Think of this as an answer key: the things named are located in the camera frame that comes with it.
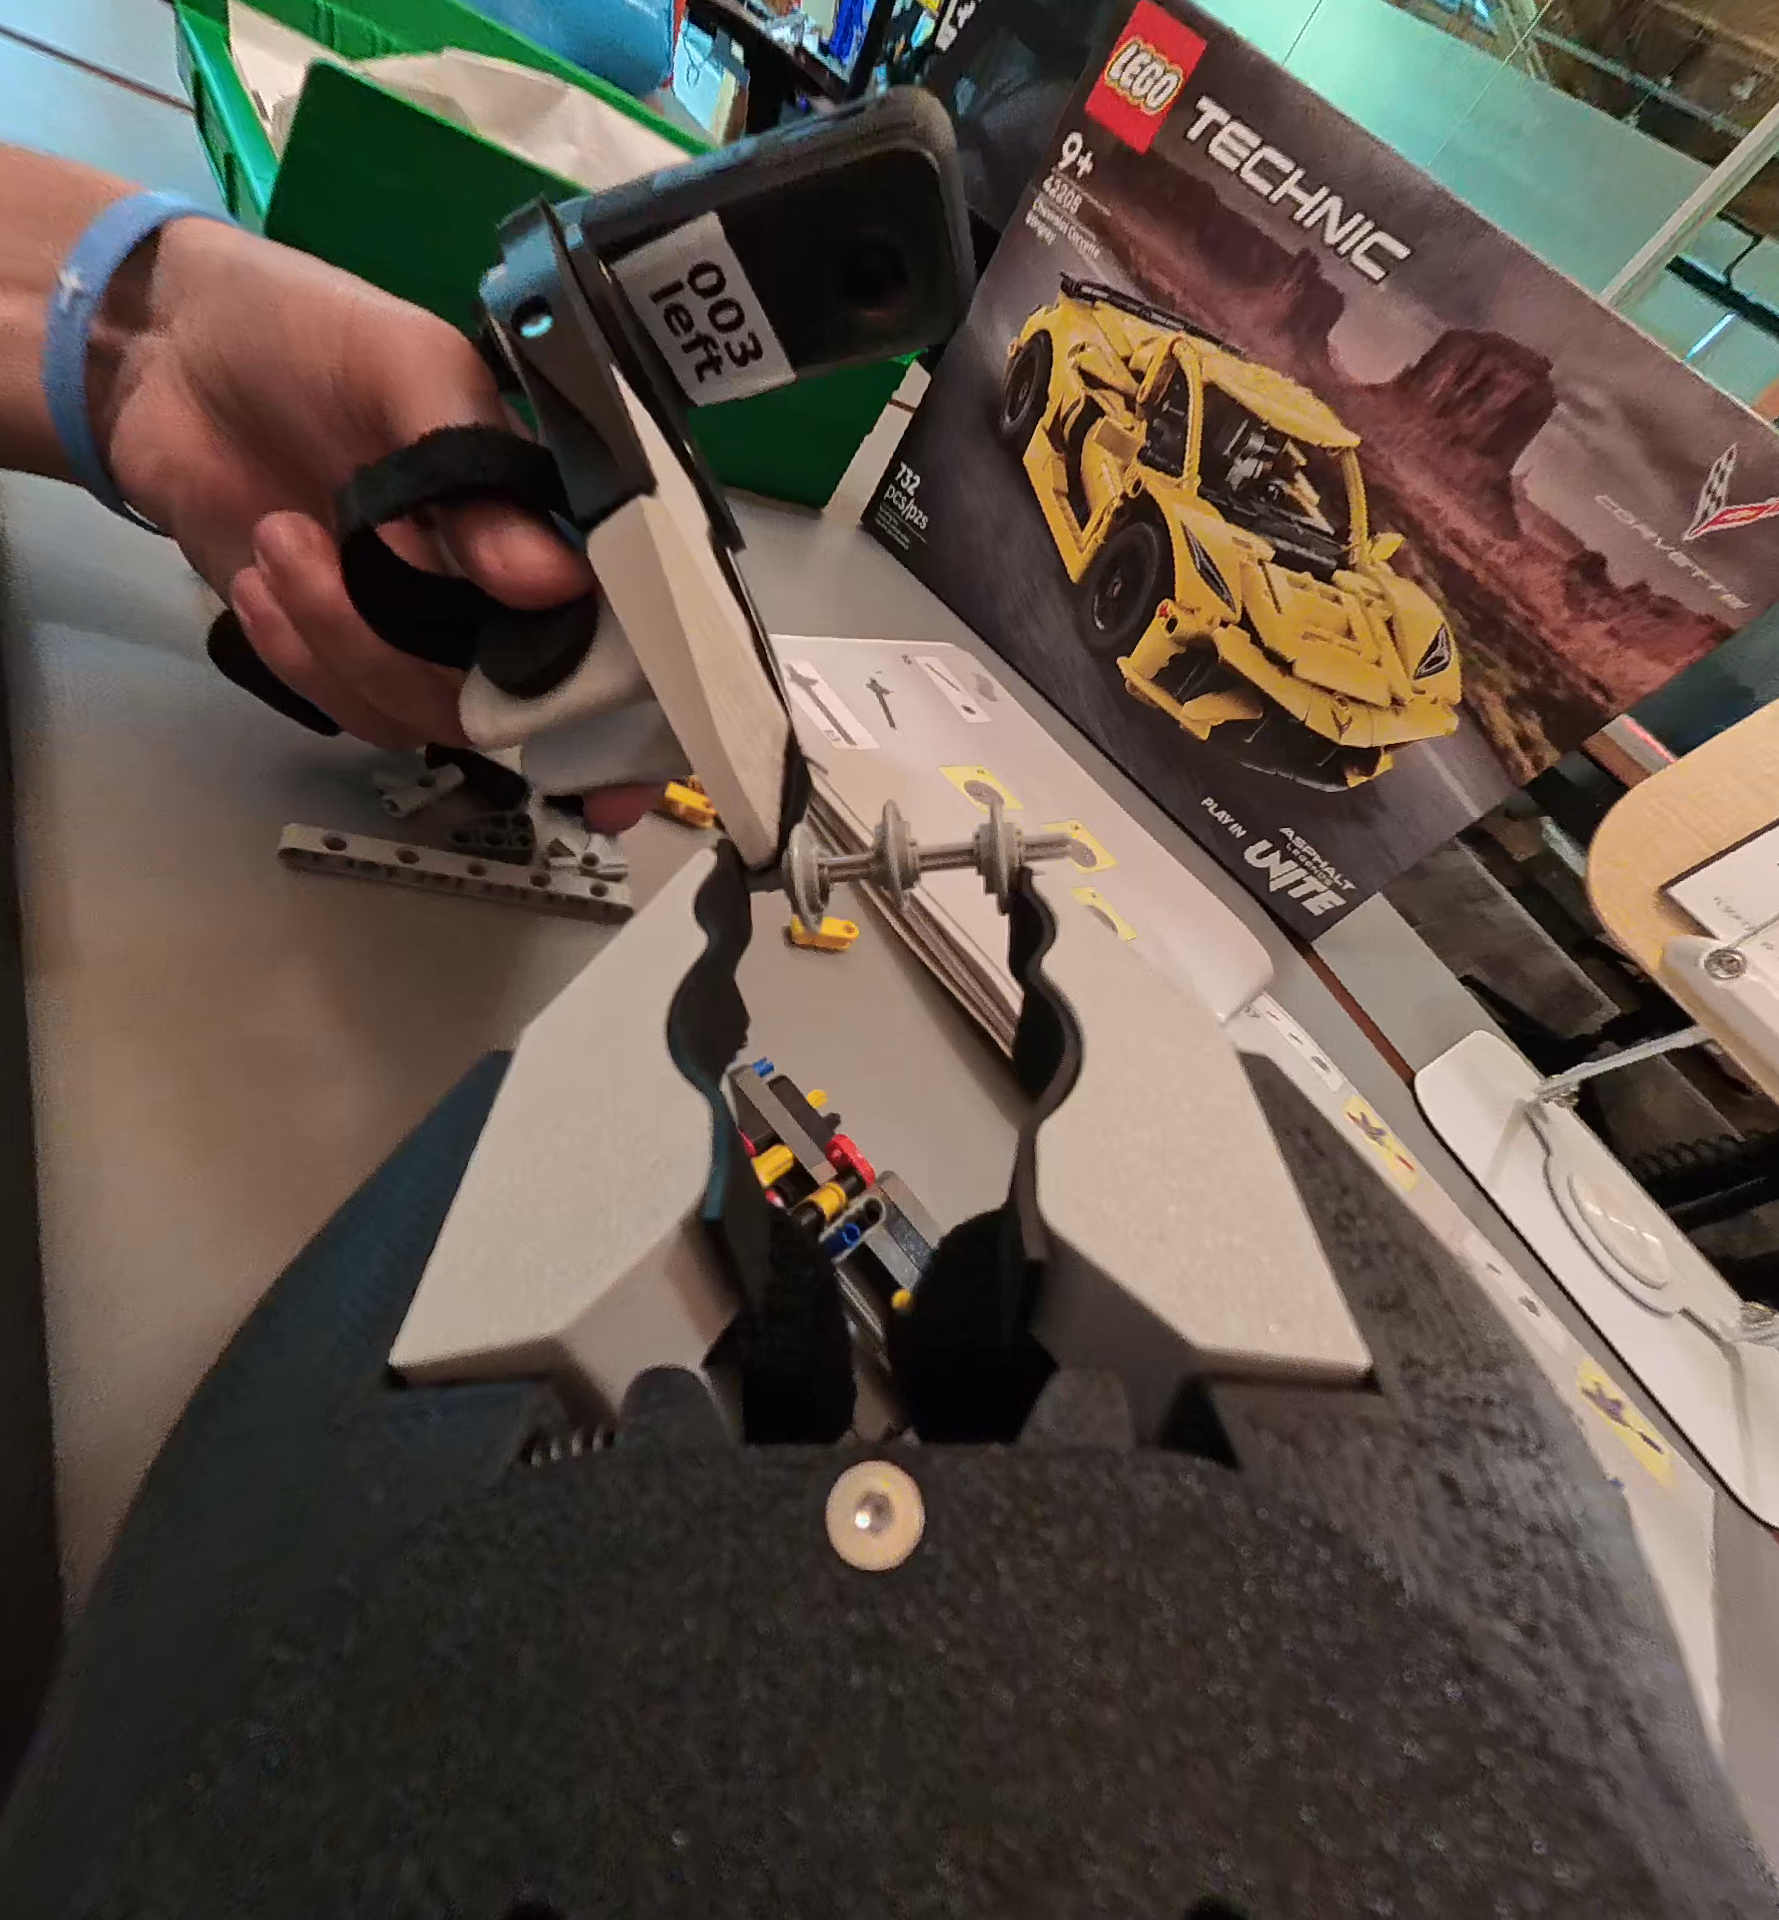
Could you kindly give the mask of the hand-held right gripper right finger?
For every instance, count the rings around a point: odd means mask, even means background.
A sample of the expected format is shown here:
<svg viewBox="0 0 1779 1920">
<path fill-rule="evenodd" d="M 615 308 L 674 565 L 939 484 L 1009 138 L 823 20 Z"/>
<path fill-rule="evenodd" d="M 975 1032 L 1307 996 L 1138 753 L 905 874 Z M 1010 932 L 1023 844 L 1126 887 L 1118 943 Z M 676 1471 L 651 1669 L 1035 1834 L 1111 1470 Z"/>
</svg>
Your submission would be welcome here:
<svg viewBox="0 0 1779 1920">
<path fill-rule="evenodd" d="M 1026 1100 L 1009 1285 L 1028 1336 L 1111 1376 L 1142 1443 L 1201 1387 L 1370 1389 L 1371 1348 L 1232 1032 L 1271 985 L 1258 938 L 1211 899 L 1208 970 L 1176 971 L 1033 871 L 1009 899 Z"/>
</svg>

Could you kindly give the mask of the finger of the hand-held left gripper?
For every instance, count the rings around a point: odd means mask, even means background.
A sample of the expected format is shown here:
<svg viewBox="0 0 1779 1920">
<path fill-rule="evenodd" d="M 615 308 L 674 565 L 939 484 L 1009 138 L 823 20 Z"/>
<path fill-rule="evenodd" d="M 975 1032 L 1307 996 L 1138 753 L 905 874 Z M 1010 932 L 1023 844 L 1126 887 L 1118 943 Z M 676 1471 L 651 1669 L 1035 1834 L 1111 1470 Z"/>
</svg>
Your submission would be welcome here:
<svg viewBox="0 0 1779 1920">
<path fill-rule="evenodd" d="M 740 569 L 740 527 L 716 525 L 666 434 L 642 445 L 651 484 L 588 535 L 586 558 L 687 770 L 743 866 L 769 874 L 792 834 L 798 738 Z"/>
</svg>

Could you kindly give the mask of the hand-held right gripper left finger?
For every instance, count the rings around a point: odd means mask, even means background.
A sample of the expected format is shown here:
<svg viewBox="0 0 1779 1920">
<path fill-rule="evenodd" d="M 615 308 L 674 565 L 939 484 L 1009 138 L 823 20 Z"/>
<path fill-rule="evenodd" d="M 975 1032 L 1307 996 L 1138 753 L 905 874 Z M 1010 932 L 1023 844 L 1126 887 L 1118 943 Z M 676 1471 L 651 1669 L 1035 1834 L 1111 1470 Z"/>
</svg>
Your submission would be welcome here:
<svg viewBox="0 0 1779 1920">
<path fill-rule="evenodd" d="M 755 1290 L 727 1098 L 749 874 L 696 853 L 518 1037 L 390 1352 L 412 1383 L 541 1379 L 585 1420 L 700 1376 Z"/>
</svg>

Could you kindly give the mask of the partly built lego chassis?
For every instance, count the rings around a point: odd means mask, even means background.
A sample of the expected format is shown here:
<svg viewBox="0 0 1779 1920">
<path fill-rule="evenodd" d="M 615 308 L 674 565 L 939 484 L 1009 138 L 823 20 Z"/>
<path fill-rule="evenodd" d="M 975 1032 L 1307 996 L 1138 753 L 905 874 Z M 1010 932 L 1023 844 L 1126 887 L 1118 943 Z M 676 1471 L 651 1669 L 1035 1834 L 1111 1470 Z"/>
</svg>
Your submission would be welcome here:
<svg viewBox="0 0 1779 1920">
<path fill-rule="evenodd" d="M 828 1259 L 852 1333 L 880 1339 L 943 1231 L 894 1171 L 862 1154 L 826 1092 L 803 1092 L 766 1057 L 732 1067 L 727 1092 L 764 1199 Z"/>
</svg>

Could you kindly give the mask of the lego instruction booklet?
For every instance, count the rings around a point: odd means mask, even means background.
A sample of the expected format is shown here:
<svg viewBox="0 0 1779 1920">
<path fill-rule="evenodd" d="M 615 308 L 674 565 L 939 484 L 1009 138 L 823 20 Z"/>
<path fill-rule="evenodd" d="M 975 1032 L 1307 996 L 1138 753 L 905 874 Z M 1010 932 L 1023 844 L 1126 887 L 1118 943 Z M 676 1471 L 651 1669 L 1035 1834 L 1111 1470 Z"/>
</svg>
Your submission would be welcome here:
<svg viewBox="0 0 1779 1920">
<path fill-rule="evenodd" d="M 1064 833 L 1075 841 L 1071 856 L 1030 869 L 1046 886 L 1090 907 L 1121 938 L 1142 943 L 1148 960 L 1163 950 L 1176 971 L 1208 970 L 1210 902 L 1238 913 L 1113 801 L 990 668 L 939 641 L 782 635 L 778 649 L 814 777 L 812 818 L 831 850 L 867 850 L 886 801 L 897 804 L 920 844 L 959 842 L 1000 796 L 1026 834 Z M 1646 1474 L 1666 1490 L 1687 1482 L 1679 1452 L 1622 1381 L 1454 1210 L 1413 1143 L 1280 1005 L 1273 983 L 1275 968 L 1271 985 L 1234 1016 L 1235 1045 L 1276 1063 L 1341 1141 L 1345 1160 L 1393 1194 L 1400 1251 L 1411 1246 L 1405 1230 L 1417 1228 L 1473 1274 L 1510 1330 L 1527 1339 L 1610 1475 Z M 1298 1190 L 1316 1226 L 1318 1206 L 1339 1197 L 1339 1178 L 1327 1174 Z"/>
</svg>

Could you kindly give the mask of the grey lego axle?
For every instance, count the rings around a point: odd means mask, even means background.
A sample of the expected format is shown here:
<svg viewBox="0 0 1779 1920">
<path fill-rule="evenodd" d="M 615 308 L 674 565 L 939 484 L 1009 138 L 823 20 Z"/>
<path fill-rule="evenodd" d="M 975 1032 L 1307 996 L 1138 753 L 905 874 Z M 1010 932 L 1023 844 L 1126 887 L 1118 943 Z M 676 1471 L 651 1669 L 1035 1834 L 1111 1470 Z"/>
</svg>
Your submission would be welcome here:
<svg viewBox="0 0 1779 1920">
<path fill-rule="evenodd" d="M 972 853 L 969 842 L 972 838 L 959 841 L 959 842 L 920 844 L 922 847 L 922 877 L 941 876 L 941 874 L 972 874 L 981 881 L 981 877 L 975 874 L 975 866 L 973 866 L 973 853 Z M 1026 874 L 1028 869 L 1038 864 L 1056 863 L 1056 861 L 1064 861 L 1071 856 L 1075 853 L 1075 841 L 1064 833 L 1026 834 L 1025 853 L 1026 853 L 1026 866 L 1023 874 Z M 831 889 L 838 883 L 852 883 L 852 881 L 868 883 L 874 877 L 872 848 L 862 853 L 828 853 L 826 848 L 826 874 L 831 879 Z"/>
</svg>

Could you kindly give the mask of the pile of lego pieces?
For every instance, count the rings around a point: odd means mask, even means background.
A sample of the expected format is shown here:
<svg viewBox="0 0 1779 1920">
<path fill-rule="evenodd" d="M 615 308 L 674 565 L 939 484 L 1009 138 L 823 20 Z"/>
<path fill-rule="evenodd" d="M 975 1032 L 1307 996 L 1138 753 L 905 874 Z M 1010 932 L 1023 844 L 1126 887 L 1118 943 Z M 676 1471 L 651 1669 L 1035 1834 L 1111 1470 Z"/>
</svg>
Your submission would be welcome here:
<svg viewBox="0 0 1779 1920">
<path fill-rule="evenodd" d="M 281 864 L 588 925 L 634 913 L 621 838 L 588 828 L 581 801 L 539 792 L 498 759 L 426 751 L 415 765 L 374 770 L 373 793 L 394 834 L 289 824 Z"/>
</svg>

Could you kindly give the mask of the yellow car lego box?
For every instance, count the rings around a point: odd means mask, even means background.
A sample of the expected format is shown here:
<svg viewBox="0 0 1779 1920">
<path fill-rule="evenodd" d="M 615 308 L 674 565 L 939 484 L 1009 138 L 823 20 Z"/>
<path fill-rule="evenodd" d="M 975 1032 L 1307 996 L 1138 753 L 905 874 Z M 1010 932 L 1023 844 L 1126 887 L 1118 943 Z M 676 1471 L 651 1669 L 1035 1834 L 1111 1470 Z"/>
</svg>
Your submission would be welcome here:
<svg viewBox="0 0 1779 1920">
<path fill-rule="evenodd" d="M 1779 605 L 1779 431 L 1190 5 L 953 108 L 1013 205 L 865 531 L 1310 940 Z"/>
</svg>

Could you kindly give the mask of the person's left hand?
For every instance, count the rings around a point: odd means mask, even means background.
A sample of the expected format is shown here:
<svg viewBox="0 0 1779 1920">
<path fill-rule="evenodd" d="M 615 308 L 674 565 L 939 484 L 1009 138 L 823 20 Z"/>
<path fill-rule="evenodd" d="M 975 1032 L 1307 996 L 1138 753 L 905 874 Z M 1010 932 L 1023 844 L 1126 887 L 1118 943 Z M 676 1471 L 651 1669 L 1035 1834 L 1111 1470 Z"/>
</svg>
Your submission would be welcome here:
<svg viewBox="0 0 1779 1920">
<path fill-rule="evenodd" d="M 464 749 L 464 676 L 358 616 L 333 502 L 436 431 L 514 426 L 478 351 L 326 262 L 188 217 L 132 255 L 102 320 L 90 394 L 108 473 L 262 668 L 369 746 Z"/>
</svg>

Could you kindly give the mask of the light blue package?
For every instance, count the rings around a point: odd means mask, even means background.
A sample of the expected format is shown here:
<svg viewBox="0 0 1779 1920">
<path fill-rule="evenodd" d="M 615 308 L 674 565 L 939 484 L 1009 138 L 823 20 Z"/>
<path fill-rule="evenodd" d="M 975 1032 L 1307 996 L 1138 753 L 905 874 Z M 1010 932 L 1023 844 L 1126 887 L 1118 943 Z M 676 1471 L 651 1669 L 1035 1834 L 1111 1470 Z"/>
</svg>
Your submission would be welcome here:
<svg viewBox="0 0 1779 1920">
<path fill-rule="evenodd" d="M 471 3 L 476 12 L 632 97 L 657 93 L 676 58 L 674 3 Z"/>
</svg>

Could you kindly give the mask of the green plastic bin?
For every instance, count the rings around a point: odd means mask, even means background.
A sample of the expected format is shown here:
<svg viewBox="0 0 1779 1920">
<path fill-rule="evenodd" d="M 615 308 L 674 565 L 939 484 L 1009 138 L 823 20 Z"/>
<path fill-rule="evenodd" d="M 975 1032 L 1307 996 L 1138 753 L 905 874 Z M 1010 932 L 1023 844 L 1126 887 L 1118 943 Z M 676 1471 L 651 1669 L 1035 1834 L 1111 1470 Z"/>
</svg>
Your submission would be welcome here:
<svg viewBox="0 0 1779 1920">
<path fill-rule="evenodd" d="M 172 5 L 180 76 L 229 214 L 460 327 L 474 320 L 498 223 L 541 195 L 567 195 L 569 184 L 326 58 L 453 46 L 580 86 L 640 124 L 651 119 L 469 5 L 266 5 L 266 12 L 313 58 L 282 149 L 233 64 L 227 7 Z M 692 437 L 725 485 L 821 508 L 914 362 L 892 357 L 718 405 L 691 418 Z"/>
</svg>

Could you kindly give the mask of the light wooden side table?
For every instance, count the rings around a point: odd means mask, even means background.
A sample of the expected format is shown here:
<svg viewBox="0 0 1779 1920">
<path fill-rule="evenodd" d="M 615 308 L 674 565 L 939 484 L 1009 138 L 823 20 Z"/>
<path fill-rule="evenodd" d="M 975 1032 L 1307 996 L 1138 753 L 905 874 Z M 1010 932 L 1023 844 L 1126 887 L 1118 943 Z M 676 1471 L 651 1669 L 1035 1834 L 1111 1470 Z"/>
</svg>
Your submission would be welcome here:
<svg viewBox="0 0 1779 1920">
<path fill-rule="evenodd" d="M 1779 819 L 1779 698 L 1637 783 L 1596 830 L 1589 891 L 1610 940 L 1779 1106 L 1779 1001 L 1728 980 L 1729 954 L 1666 883 Z"/>
</svg>

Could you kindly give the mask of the blue wristband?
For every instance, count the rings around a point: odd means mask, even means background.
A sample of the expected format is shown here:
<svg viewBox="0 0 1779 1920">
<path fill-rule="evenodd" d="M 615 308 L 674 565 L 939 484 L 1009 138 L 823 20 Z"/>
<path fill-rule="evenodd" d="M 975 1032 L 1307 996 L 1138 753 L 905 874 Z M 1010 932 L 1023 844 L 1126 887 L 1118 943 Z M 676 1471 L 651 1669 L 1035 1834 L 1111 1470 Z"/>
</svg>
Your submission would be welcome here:
<svg viewBox="0 0 1779 1920">
<path fill-rule="evenodd" d="M 67 477 L 116 518 L 156 537 L 164 531 L 128 504 L 108 472 L 90 418 L 89 371 L 95 323 L 116 273 L 162 228 L 185 220 L 236 226 L 223 211 L 157 190 L 132 192 L 98 214 L 58 269 L 41 339 L 41 397 Z"/>
</svg>

